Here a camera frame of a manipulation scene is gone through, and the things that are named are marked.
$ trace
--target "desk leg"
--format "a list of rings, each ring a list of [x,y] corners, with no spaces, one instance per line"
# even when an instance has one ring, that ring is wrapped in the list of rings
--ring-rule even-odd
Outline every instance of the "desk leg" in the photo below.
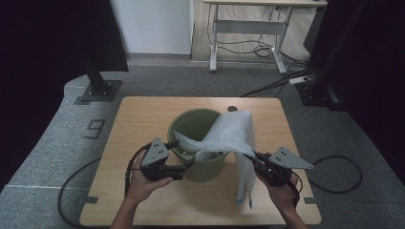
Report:
[[[209,60],[209,70],[211,72],[217,71],[217,24],[218,24],[218,7],[215,5],[214,23],[212,23],[213,41],[211,45],[211,58]]]
[[[280,71],[280,74],[286,74],[286,67],[284,66],[282,55],[280,54],[281,46],[283,45],[284,38],[286,37],[287,28],[289,25],[289,19],[292,15],[292,7],[288,7],[287,17],[284,20],[283,28],[281,30],[280,37],[277,39],[276,47],[272,48],[274,60],[277,63],[277,67]]]

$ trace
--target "white wall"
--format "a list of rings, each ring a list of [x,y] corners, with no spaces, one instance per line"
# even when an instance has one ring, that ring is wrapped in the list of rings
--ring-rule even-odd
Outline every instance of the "white wall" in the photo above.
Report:
[[[127,53],[190,54],[193,0],[111,0]]]

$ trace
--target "black cable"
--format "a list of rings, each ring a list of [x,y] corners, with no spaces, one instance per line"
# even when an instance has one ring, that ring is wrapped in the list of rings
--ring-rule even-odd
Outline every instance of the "black cable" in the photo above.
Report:
[[[62,211],[62,197],[63,197],[63,193],[65,192],[66,186],[68,185],[68,183],[71,181],[71,179],[73,177],[75,177],[79,172],[81,172],[82,170],[84,170],[86,167],[88,167],[91,164],[96,163],[97,161],[101,160],[101,157],[90,161],[89,163],[85,164],[83,167],[81,167],[80,169],[78,169],[76,172],[74,172],[62,185],[62,187],[60,188],[60,192],[59,192],[59,196],[57,198],[57,211],[59,212],[59,215],[62,217],[62,219],[68,223],[69,225],[76,227],[76,228],[108,228],[108,227],[91,227],[91,226],[84,226],[84,225],[79,225],[79,224],[75,224],[74,222],[71,222],[70,220],[68,220],[66,218],[66,216],[63,214]]]
[[[361,182],[363,181],[363,172],[361,171],[361,168],[353,160],[351,160],[350,158],[345,157],[345,156],[325,156],[325,157],[320,158],[320,159],[316,160],[315,162],[313,162],[312,165],[316,165],[316,164],[318,164],[318,163],[320,163],[320,162],[322,162],[322,161],[324,161],[326,159],[333,158],[333,157],[339,157],[339,158],[346,159],[347,161],[349,161],[351,164],[354,165],[354,167],[357,169],[357,171],[358,171],[358,173],[360,175],[360,178],[357,180],[357,182],[352,187],[350,187],[348,189],[337,190],[337,191],[322,187],[321,185],[319,185],[318,183],[314,182],[311,179],[309,179],[309,183],[311,183],[313,186],[315,186],[315,187],[317,187],[317,188],[319,188],[319,189],[321,189],[323,191],[326,191],[326,192],[329,192],[329,193],[334,193],[334,194],[345,194],[345,193],[348,193],[348,192],[354,190],[355,188],[357,188],[361,184]]]

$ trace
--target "black curtain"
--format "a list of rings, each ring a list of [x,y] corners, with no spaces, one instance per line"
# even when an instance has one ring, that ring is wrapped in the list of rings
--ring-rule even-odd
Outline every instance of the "black curtain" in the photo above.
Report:
[[[128,72],[108,0],[7,1],[0,6],[1,186],[7,184],[51,122],[64,85],[96,71]]]
[[[401,0],[330,0],[311,57],[320,73],[315,91],[342,88],[346,110],[403,183],[404,9]]]

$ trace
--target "forearm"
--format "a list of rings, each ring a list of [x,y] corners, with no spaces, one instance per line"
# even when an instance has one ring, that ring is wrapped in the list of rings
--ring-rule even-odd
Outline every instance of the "forearm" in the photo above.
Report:
[[[280,210],[280,213],[286,222],[288,229],[308,229],[307,225],[302,221],[295,208]]]
[[[111,229],[132,228],[134,215],[139,203],[125,199],[117,212],[116,218],[111,225]]]

